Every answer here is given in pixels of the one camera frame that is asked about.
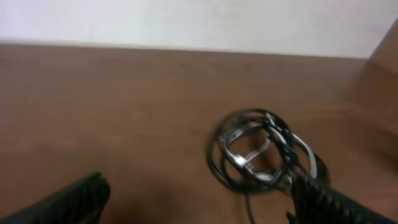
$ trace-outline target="black cable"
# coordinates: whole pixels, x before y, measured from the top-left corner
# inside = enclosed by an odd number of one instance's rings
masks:
[[[248,211],[248,216],[251,224],[255,224],[254,217],[253,217],[253,212],[251,210],[250,206],[250,198],[248,195],[245,196],[246,198],[246,210]]]
[[[229,153],[228,148],[230,144],[232,144],[230,135],[233,135],[233,131],[244,128],[251,129],[252,126],[254,127],[253,130],[265,130],[269,140],[276,145],[282,158],[282,167],[278,174],[276,174],[276,172],[273,173],[273,175],[276,176],[271,182],[257,178],[256,174],[258,171],[249,169],[246,164],[245,166],[238,164],[235,158]],[[255,222],[251,211],[249,196],[265,193],[271,189],[280,190],[288,194],[290,189],[283,186],[283,183],[289,179],[289,176],[294,172],[296,167],[300,170],[304,170],[294,151],[294,147],[296,145],[300,146],[300,144],[295,141],[290,128],[284,120],[267,110],[246,109],[230,114],[222,120],[210,140],[207,163],[211,172],[225,187],[233,192],[245,195],[246,209],[250,222],[253,224]],[[220,165],[215,159],[216,145],[218,145],[221,150]],[[228,174],[226,168],[227,162],[232,164],[232,166],[239,171],[243,176],[243,180],[234,180]],[[317,160],[317,167],[318,163],[323,164],[320,159]]]

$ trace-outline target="wire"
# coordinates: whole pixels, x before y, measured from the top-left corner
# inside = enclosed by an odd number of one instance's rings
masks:
[[[268,137],[260,149],[251,152],[246,157],[239,154],[235,155],[229,151],[229,147],[235,140],[262,129],[268,134]],[[254,166],[250,161],[264,152],[269,147],[270,142],[276,146],[282,158],[283,164],[281,168],[254,170]],[[217,146],[221,150],[219,162],[215,159]],[[304,170],[294,151],[295,146],[298,146],[309,155],[312,167],[311,174],[316,176],[317,167],[319,164],[324,165],[323,162],[316,154],[313,154],[312,150],[300,138],[292,134],[282,118],[263,109],[245,109],[230,114],[219,124],[208,145],[207,163],[211,172],[221,184],[233,192],[245,195],[248,216],[250,222],[254,224],[250,195],[262,194],[272,189],[289,194],[295,168],[298,167],[300,170]],[[229,175],[226,168],[227,162],[239,171],[243,180],[234,180]]]

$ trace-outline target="wooden table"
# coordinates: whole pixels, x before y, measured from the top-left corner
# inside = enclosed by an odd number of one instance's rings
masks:
[[[225,115],[260,107],[323,158],[334,188],[398,220],[397,135],[356,104],[365,62],[1,45],[0,217],[99,170],[112,188],[102,223],[248,223],[205,148]],[[293,209],[278,192],[252,207],[258,223]]]

